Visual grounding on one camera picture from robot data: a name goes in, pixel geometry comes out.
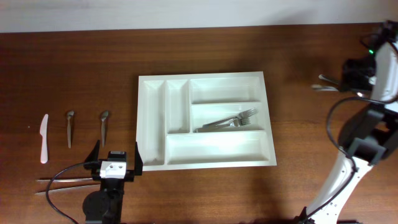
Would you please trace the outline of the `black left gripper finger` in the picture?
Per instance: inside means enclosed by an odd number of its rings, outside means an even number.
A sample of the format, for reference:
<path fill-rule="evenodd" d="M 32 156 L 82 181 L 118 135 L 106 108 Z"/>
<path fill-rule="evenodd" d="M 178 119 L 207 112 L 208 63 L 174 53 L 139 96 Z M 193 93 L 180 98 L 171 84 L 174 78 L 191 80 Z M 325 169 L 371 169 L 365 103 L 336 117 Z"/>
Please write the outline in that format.
<path fill-rule="evenodd" d="M 93 150 L 89 153 L 89 155 L 85 159 L 85 162 L 97 162 L 99 151 L 100 151 L 100 140 L 97 140 Z"/>
<path fill-rule="evenodd" d="M 143 161 L 141 155 L 139 153 L 138 143 L 135 143 L 135 150 L 134 150 L 134 175 L 142 175 L 143 172 Z"/>

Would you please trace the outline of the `metal tablespoon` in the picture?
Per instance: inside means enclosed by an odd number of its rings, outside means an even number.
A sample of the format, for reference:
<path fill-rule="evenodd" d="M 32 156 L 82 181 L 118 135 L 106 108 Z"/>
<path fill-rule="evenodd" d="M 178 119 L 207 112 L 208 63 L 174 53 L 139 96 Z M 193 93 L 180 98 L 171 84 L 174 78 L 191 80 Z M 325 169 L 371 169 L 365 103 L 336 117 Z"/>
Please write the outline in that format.
<path fill-rule="evenodd" d="M 354 95 L 356 95 L 356 96 L 358 96 L 358 97 L 365 97 L 365 94 L 364 94 L 364 93 L 361 93 L 361 92 L 358 91 L 358 90 L 353 90 L 353 89 L 344 90 L 344 91 L 343 91 L 343 90 L 340 90 L 340 88 L 339 88 L 340 82 L 339 82 L 338 80 L 335 80 L 334 78 L 329 78 L 329 77 L 327 77 L 327 76 L 325 76 L 325 75 L 323 75 L 323 74 L 320 74 L 320 75 L 318 76 L 318 78 L 319 78 L 320 80 L 324 81 L 324 82 L 330 83 L 331 85 L 329 85 L 329 86 L 336 87 L 336 88 L 338 89 L 339 92 L 350 91 L 350 92 L 352 92 Z"/>
<path fill-rule="evenodd" d="M 338 91 L 336 87 L 314 84 L 311 88 L 315 91 Z"/>

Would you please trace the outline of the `metal fork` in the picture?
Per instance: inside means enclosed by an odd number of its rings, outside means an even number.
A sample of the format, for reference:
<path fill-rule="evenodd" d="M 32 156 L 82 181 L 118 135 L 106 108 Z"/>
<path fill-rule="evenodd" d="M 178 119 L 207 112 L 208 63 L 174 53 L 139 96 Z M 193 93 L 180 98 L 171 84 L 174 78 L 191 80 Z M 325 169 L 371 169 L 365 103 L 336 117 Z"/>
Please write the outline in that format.
<path fill-rule="evenodd" d="M 225 119 L 221 119 L 219 121 L 215 121 L 212 123 L 208 123 L 208 124 L 204 124 L 202 127 L 208 127 L 211 125 L 217 125 L 217 124 L 226 124 L 226 123 L 230 123 L 231 121 L 233 121 L 234 119 L 243 119 L 243 118 L 249 118 L 254 116 L 255 114 L 258 113 L 257 108 L 251 108 L 249 110 L 246 111 L 242 111 L 240 113 L 238 113 L 237 115 L 225 118 Z"/>
<path fill-rule="evenodd" d="M 194 133 L 204 133 L 204 132 L 210 132 L 210 131 L 217 131 L 217 130 L 223 129 L 223 128 L 237 128 L 237 127 L 246 126 L 249 124 L 251 124 L 251 120 L 249 118 L 234 119 L 230 123 L 226 123 L 226 124 L 217 124 L 217 125 L 211 125 L 208 127 L 196 128 L 193 132 Z"/>

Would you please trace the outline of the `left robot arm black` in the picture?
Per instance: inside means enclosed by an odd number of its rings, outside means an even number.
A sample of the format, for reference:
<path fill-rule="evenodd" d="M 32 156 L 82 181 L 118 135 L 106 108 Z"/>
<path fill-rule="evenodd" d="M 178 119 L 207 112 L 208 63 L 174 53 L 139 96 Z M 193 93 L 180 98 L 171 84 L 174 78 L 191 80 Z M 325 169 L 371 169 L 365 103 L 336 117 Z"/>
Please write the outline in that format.
<path fill-rule="evenodd" d="M 98 140 L 85 159 L 84 169 L 91 171 L 91 178 L 100 182 L 100 188 L 90 193 L 83 202 L 86 223 L 121 223 L 124 184 L 134 182 L 142 175 L 143 161 L 135 149 L 134 169 L 127 168 L 127 152 L 110 151 L 106 159 L 99 159 L 101 141 Z"/>

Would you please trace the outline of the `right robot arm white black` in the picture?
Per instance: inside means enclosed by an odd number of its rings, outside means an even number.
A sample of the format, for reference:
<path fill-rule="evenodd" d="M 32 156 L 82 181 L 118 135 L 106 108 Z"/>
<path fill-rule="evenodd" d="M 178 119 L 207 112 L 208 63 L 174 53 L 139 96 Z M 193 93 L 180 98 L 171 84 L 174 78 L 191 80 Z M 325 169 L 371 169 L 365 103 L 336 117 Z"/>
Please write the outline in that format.
<path fill-rule="evenodd" d="M 336 223 L 359 181 L 397 148 L 397 22 L 369 36 L 330 91 L 366 102 L 332 139 L 338 156 L 316 199 L 295 223 Z M 262 72 L 139 78 L 136 159 L 144 170 L 276 165 Z"/>

